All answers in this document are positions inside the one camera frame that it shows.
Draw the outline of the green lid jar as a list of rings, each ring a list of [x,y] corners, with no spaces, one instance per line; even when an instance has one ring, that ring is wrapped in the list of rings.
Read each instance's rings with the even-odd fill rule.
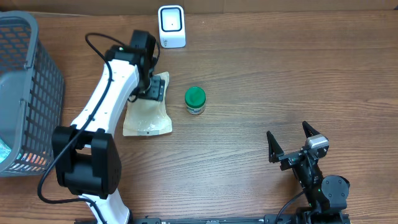
[[[199,115],[206,107],[206,93],[198,87],[192,86],[185,92],[185,105],[190,114]]]

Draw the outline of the teal wipes packet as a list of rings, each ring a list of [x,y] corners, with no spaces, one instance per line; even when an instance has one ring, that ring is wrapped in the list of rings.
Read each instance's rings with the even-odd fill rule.
[[[0,139],[0,163],[5,161],[11,152],[12,149],[2,139]]]

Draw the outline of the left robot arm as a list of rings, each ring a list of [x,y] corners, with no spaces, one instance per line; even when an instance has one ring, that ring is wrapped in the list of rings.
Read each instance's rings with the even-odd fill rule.
[[[95,216],[93,223],[132,223],[131,210],[123,203],[118,185],[122,163],[114,142],[114,132],[124,105],[138,98],[162,101],[165,83],[153,76],[160,46],[148,31],[134,30],[129,44],[116,40],[99,54],[104,69],[89,102],[69,127],[57,126],[52,134],[58,184],[74,198],[50,200],[37,187],[45,203],[85,202]]]

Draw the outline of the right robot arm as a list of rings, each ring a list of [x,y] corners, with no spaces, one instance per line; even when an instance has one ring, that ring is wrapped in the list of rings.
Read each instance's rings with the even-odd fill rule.
[[[276,215],[265,215],[265,223],[350,223],[347,208],[350,182],[340,175],[324,176],[318,160],[325,157],[329,140],[306,121],[304,146],[286,154],[268,131],[269,162],[280,163],[281,170],[292,169],[302,191],[289,200]]]

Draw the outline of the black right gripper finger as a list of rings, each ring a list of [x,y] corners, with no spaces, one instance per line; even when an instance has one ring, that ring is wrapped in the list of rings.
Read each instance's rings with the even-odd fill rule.
[[[316,129],[314,129],[311,125],[309,125],[306,121],[302,122],[303,130],[306,135],[306,138],[310,138],[312,136],[319,135],[320,132],[318,132]]]
[[[269,162],[276,163],[279,162],[279,157],[284,155],[284,151],[280,147],[279,143],[275,139],[274,135],[268,131],[267,135],[267,142],[269,146]]]

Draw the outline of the beige clear pouch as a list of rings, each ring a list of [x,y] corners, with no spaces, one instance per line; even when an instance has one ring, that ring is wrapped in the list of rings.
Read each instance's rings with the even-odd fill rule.
[[[162,87],[162,101],[137,99],[127,103],[127,111],[123,122],[123,136],[158,136],[171,133],[172,120],[166,112],[165,94],[170,81],[169,72],[154,75],[165,81]]]

